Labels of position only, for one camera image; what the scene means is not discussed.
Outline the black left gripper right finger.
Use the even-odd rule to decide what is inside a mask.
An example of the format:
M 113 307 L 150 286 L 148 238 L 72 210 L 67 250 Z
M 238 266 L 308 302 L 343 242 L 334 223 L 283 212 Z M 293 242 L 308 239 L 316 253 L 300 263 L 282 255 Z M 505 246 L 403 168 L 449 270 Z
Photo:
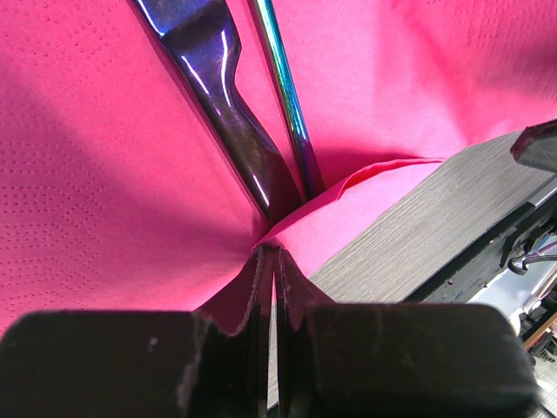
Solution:
M 527 417 L 540 403 L 508 320 L 478 304 L 338 303 L 274 255 L 283 417 Z

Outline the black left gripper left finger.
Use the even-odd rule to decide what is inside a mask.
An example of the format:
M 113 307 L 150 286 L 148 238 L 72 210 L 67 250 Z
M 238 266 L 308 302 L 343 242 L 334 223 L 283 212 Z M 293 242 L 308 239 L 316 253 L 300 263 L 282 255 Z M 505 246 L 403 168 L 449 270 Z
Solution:
M 1 339 L 4 417 L 263 417 L 273 251 L 186 311 L 28 313 Z

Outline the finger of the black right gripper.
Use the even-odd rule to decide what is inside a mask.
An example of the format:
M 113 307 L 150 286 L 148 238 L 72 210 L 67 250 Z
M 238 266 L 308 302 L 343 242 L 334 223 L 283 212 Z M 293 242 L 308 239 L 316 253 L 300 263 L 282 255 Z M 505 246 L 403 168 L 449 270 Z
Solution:
M 555 119 L 527 127 L 510 149 L 513 159 L 521 165 L 556 172 L 556 134 Z

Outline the iridescent spoon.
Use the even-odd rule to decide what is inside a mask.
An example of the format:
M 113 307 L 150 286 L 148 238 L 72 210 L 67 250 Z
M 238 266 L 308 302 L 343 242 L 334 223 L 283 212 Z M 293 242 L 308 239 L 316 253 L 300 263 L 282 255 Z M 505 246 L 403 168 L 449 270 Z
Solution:
M 273 2 L 252 0 L 248 7 L 272 74 L 303 194 L 309 201 L 325 191 L 325 182 L 305 123 Z

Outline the pink paper napkin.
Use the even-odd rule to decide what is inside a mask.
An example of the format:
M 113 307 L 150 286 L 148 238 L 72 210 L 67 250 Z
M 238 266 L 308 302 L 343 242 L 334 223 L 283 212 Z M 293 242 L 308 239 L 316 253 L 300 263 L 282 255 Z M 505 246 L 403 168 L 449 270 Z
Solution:
M 1 325 L 311 274 L 462 149 L 556 115 L 553 1 L 277 1 L 325 193 L 269 228 L 127 1 L 1 4 Z

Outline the iridescent purple knife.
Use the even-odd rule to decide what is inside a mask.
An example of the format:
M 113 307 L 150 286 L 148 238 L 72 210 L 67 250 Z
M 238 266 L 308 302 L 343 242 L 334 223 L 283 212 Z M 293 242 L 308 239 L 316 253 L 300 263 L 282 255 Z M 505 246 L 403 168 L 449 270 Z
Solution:
M 253 203 L 275 225 L 302 204 L 278 147 L 235 83 L 241 42 L 224 1 L 137 1 Z

